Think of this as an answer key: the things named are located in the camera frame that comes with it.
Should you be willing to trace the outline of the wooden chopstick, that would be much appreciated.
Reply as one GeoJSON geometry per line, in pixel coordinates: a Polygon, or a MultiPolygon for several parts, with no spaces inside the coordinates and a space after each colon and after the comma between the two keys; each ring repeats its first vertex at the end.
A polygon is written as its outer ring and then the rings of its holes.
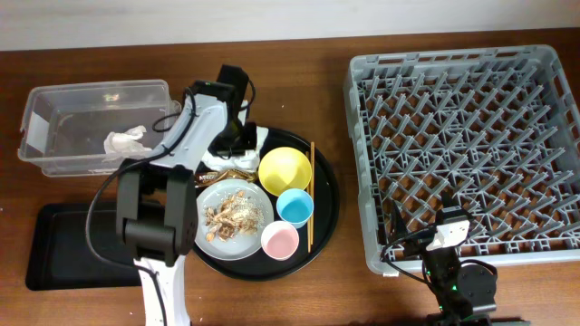
{"type": "Polygon", "coordinates": [[[311,182],[310,182],[310,195],[311,198],[313,199],[313,213],[311,214],[310,220],[309,220],[309,245],[313,245],[314,244],[314,181],[315,181],[315,144],[313,141],[311,141],[310,144],[310,161],[311,161],[311,170],[312,170],[312,176],[311,176],[311,182]]]}
{"type": "MultiPolygon", "coordinates": [[[[306,151],[305,156],[307,157],[308,161],[309,161],[309,165],[310,165],[310,172],[312,172],[312,164],[311,164],[311,160],[310,160],[310,152],[306,151]]],[[[305,189],[306,193],[311,197],[311,185],[312,185],[312,173],[310,176],[310,180],[309,183],[305,189]]],[[[306,221],[306,226],[307,226],[307,236],[306,236],[306,244],[307,244],[307,252],[310,254],[311,253],[311,232],[312,232],[312,213],[310,214],[310,216],[308,217],[307,221],[306,221]]]]}

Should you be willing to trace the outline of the black rectangular tray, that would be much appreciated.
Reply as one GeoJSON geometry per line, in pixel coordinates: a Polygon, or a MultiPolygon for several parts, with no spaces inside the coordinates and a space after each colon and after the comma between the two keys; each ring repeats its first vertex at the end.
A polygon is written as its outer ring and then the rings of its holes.
{"type": "Polygon", "coordinates": [[[105,264],[85,240],[87,204],[49,204],[37,216],[25,285],[31,291],[140,285],[136,270],[105,264]]]}

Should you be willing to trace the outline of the food scraps and rice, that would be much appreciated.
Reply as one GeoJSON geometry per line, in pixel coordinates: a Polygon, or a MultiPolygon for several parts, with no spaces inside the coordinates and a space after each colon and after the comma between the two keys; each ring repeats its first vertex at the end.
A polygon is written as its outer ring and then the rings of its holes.
{"type": "Polygon", "coordinates": [[[242,190],[226,197],[218,206],[208,206],[204,213],[207,242],[216,237],[227,242],[237,234],[253,235],[264,223],[262,211],[242,190]]]}

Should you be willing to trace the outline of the grey plate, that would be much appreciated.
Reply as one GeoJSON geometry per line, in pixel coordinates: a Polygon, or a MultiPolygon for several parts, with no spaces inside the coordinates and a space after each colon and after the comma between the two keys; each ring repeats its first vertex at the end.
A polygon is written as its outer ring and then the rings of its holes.
{"type": "Polygon", "coordinates": [[[260,237],[264,228],[274,221],[272,204],[266,192],[256,184],[240,179],[220,181],[203,190],[198,196],[198,215],[195,244],[199,245],[206,254],[226,261],[240,260],[254,254],[261,248],[260,237]],[[205,226],[205,209],[208,206],[218,206],[223,199],[240,190],[244,191],[246,197],[262,211],[264,223],[253,235],[237,234],[227,242],[222,242],[216,237],[212,242],[207,242],[205,235],[208,227],[205,226]]]}

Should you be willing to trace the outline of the grey plastic dishwasher rack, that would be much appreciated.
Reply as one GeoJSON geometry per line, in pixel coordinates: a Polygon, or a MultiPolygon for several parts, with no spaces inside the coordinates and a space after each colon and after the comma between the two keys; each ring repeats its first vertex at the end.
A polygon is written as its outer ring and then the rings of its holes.
{"type": "Polygon", "coordinates": [[[579,257],[579,109],[556,50],[523,45],[366,54],[344,86],[368,268],[417,273],[389,243],[451,193],[473,216],[462,257],[496,266],[579,257]]]}

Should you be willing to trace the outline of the white napkin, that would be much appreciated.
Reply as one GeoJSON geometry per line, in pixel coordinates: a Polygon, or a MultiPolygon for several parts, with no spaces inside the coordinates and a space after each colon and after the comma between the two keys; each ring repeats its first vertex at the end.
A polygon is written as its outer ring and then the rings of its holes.
{"type": "Polygon", "coordinates": [[[206,168],[214,171],[238,169],[246,172],[257,172],[260,164],[260,151],[264,147],[269,128],[257,127],[255,124],[251,124],[245,128],[245,132],[251,140],[256,140],[256,145],[253,148],[245,149],[240,155],[232,154],[230,157],[225,158],[214,156],[207,150],[201,162],[206,168]]]}

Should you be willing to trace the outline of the small white tissue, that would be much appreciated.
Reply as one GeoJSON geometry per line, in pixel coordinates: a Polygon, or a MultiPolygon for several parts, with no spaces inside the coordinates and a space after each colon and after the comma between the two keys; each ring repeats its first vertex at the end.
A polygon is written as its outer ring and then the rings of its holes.
{"type": "Polygon", "coordinates": [[[140,143],[147,132],[143,125],[128,129],[125,132],[110,132],[103,141],[103,147],[106,154],[127,154],[136,152],[150,151],[151,148],[145,147],[140,143]]]}

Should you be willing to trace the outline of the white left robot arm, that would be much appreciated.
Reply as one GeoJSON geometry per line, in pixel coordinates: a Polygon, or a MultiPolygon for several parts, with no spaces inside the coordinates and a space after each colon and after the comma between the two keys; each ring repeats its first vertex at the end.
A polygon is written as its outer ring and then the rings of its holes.
{"type": "Polygon", "coordinates": [[[205,154],[230,161],[257,154],[256,124],[247,121],[256,88],[238,66],[222,65],[215,81],[194,81],[183,108],[150,156],[125,159],[104,181],[118,183],[116,235],[132,261],[99,261],[139,273],[149,325],[189,325],[185,260],[198,230],[196,171],[205,154]]]}

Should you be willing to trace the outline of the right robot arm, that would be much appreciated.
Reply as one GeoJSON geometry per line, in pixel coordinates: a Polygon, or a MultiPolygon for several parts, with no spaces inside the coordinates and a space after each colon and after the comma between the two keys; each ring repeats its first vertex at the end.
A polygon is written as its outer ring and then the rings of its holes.
{"type": "Polygon", "coordinates": [[[436,297],[440,311],[425,319],[426,325],[528,325],[529,321],[493,320],[497,309],[498,270],[476,259],[460,260],[457,249],[469,239],[469,227],[474,216],[450,193],[441,194],[442,209],[435,222],[420,230],[407,229],[401,211],[391,203],[389,243],[382,249],[381,260],[395,271],[427,285],[436,297]],[[389,258],[393,246],[401,245],[403,255],[421,259],[421,277],[409,273],[389,258]]]}

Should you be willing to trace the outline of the light blue cup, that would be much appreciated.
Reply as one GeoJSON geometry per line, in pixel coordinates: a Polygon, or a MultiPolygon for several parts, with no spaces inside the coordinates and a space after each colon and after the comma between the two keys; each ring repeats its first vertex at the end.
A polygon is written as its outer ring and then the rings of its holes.
{"type": "Polygon", "coordinates": [[[313,199],[302,189],[287,189],[276,201],[276,212],[282,220],[300,229],[313,213],[313,199]]]}

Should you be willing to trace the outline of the round black tray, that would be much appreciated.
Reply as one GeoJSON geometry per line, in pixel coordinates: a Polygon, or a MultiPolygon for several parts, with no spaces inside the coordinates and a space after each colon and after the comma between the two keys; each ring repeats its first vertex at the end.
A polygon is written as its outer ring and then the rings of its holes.
{"type": "Polygon", "coordinates": [[[334,171],[321,151],[315,153],[314,172],[314,245],[307,249],[307,230],[298,230],[300,243],[296,252],[287,260],[277,261],[259,249],[250,256],[226,261],[206,254],[195,244],[192,252],[205,264],[227,277],[251,282],[278,279],[295,273],[307,266],[319,255],[331,239],[339,220],[340,192],[334,171]]]}

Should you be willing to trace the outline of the brown snack wrapper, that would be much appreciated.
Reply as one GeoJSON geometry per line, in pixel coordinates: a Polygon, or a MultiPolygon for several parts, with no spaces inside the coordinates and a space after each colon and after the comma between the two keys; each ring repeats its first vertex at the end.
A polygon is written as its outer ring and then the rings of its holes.
{"type": "Polygon", "coordinates": [[[228,169],[224,171],[198,173],[195,175],[196,187],[209,187],[227,179],[241,179],[252,183],[257,180],[257,173],[239,169],[228,169]]]}

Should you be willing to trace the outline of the pink cup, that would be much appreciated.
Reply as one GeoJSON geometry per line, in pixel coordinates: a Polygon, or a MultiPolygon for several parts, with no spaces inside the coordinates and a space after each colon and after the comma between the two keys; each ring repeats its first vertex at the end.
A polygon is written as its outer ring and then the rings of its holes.
{"type": "Polygon", "coordinates": [[[277,261],[289,259],[297,250],[299,242],[297,230],[286,221],[268,224],[261,234],[263,251],[277,261]]]}

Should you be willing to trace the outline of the yellow bowl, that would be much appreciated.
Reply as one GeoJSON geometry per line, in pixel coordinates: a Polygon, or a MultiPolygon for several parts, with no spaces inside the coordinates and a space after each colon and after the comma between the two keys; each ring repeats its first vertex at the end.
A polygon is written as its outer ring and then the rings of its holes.
{"type": "Polygon", "coordinates": [[[268,151],[258,167],[258,179],[270,194],[279,197],[287,189],[306,189],[312,179],[312,166],[306,155],[294,148],[268,151]]]}

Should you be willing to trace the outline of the clear plastic bin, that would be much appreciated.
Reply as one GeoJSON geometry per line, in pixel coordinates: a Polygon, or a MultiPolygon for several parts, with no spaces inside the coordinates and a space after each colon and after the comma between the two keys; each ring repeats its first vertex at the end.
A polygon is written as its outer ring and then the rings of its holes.
{"type": "Polygon", "coordinates": [[[164,134],[153,123],[179,112],[163,80],[102,81],[34,88],[28,96],[17,156],[47,177],[107,175],[126,158],[146,158],[164,134]],[[103,141],[143,125],[150,151],[106,154],[103,141]]]}

